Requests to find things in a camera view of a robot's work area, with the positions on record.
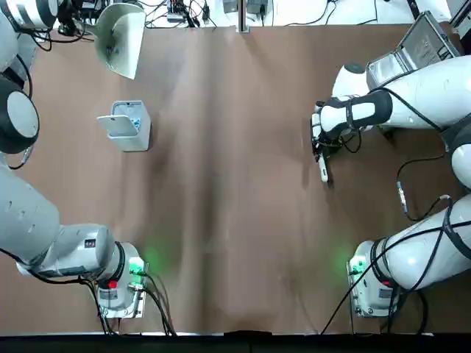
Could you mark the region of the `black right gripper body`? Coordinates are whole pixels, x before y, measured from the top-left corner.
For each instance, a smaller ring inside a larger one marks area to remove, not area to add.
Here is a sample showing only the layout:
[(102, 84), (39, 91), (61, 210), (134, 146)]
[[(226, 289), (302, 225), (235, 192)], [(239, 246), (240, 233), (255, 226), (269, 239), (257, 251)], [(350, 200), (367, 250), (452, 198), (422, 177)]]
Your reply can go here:
[(341, 135), (327, 131), (321, 123), (318, 123), (318, 147), (320, 149), (340, 149), (342, 146)]

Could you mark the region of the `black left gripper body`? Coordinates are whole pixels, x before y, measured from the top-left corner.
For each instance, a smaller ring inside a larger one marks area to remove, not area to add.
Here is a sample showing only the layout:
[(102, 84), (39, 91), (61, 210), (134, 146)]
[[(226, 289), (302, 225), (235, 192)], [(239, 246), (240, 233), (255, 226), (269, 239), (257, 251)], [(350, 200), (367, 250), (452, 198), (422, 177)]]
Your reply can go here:
[(80, 10), (80, 0), (58, 0), (57, 20), (63, 26), (75, 27), (74, 21), (79, 18)]

